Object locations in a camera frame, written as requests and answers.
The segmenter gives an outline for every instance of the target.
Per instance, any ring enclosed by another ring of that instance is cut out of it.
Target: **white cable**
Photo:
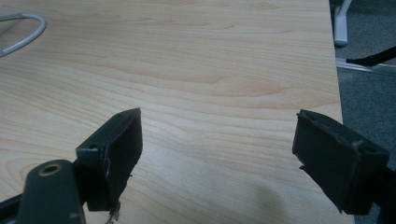
[[[36,39],[41,33],[43,33],[44,29],[46,29],[46,21],[38,15],[28,14],[23,12],[10,13],[0,15],[0,21],[9,21],[9,20],[19,20],[19,19],[35,19],[40,21],[40,25],[38,28],[29,36],[24,38],[22,41],[0,51],[0,57],[9,54],[12,51],[22,48],[23,46],[29,44],[34,39]]]

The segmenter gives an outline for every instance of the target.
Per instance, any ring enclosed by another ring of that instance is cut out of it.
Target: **gray cable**
[[[0,15],[0,21],[19,20],[19,19],[35,19],[35,20],[40,21],[40,26],[38,26],[38,28],[31,35],[27,36],[22,41],[14,44],[13,46],[10,46],[6,49],[2,49],[0,51],[0,57],[4,56],[6,54],[9,54],[10,52],[20,49],[23,46],[29,44],[34,39],[36,39],[39,35],[41,35],[41,33],[43,33],[44,29],[46,29],[46,21],[41,16],[38,16],[38,15],[28,14],[28,13],[23,13],[23,12]]]

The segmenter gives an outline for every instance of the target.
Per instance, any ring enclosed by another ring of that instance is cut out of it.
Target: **metal leg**
[[[347,45],[347,10],[352,0],[345,0],[341,7],[334,11],[334,45],[344,47]]]

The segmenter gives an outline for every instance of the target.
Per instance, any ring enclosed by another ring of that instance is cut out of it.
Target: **blue-gray floor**
[[[331,0],[331,12],[342,0]],[[396,46],[396,1],[354,0],[347,13],[348,44],[336,48],[338,58],[362,58]],[[387,62],[396,64],[396,60]],[[389,166],[396,168],[396,77],[337,69],[344,124],[389,150]],[[376,223],[355,216],[356,224]]]

